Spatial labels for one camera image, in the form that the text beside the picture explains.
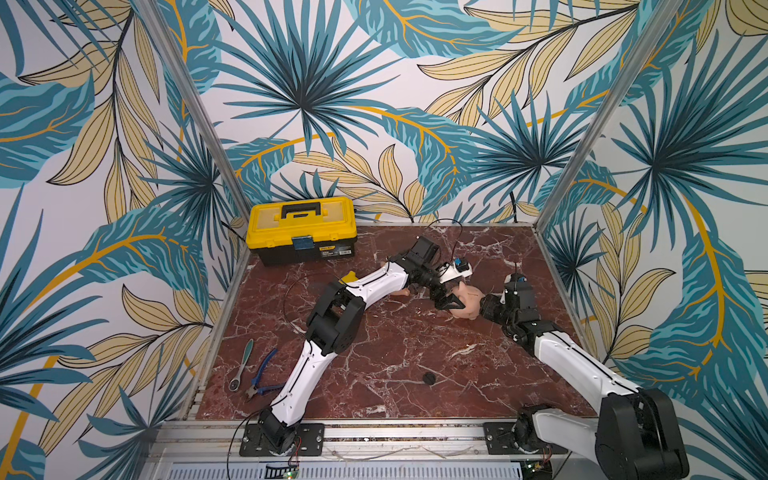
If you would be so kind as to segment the pink piggy bank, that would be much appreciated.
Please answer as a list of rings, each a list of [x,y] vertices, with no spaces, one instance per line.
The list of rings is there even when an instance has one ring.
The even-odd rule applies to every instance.
[[[461,320],[475,320],[480,316],[481,301],[485,294],[477,287],[467,285],[460,281],[457,286],[451,289],[458,300],[464,305],[463,308],[450,309],[451,316]]]

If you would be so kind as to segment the yellow piggy bank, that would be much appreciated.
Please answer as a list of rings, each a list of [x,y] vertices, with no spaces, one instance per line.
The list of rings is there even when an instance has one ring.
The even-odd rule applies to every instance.
[[[356,282],[358,280],[356,273],[354,271],[350,271],[346,275],[340,278],[340,281],[344,284],[349,284]]]

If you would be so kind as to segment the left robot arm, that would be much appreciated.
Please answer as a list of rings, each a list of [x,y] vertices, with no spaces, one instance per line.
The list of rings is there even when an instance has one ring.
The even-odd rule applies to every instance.
[[[410,286],[427,289],[438,310],[464,307],[448,284],[470,277],[472,267],[463,258],[435,266],[438,250],[430,239],[419,237],[410,249],[389,257],[373,273],[327,285],[308,316],[295,367],[276,398],[257,417],[270,451],[283,454],[294,446],[311,394],[331,362],[352,345],[369,307]]]

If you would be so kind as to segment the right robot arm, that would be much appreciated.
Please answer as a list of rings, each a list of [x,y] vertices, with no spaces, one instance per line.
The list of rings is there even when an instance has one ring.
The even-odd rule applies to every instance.
[[[593,418],[539,405],[520,411],[513,442],[534,453],[557,445],[597,464],[608,479],[684,479],[689,460],[672,400],[613,372],[553,322],[541,318],[526,279],[480,301],[483,318],[553,369],[592,407]]]

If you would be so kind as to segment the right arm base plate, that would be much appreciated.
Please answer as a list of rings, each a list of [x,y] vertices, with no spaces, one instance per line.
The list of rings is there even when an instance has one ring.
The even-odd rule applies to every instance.
[[[482,428],[489,455],[559,455],[567,452],[563,447],[538,440],[526,425],[518,427],[516,421],[485,422]]]

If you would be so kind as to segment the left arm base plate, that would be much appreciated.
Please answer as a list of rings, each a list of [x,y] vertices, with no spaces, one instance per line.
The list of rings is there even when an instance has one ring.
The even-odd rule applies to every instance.
[[[298,454],[303,457],[322,455],[325,425],[322,423],[299,423],[295,426],[270,431],[261,423],[245,427],[238,454],[241,457],[280,457]]]

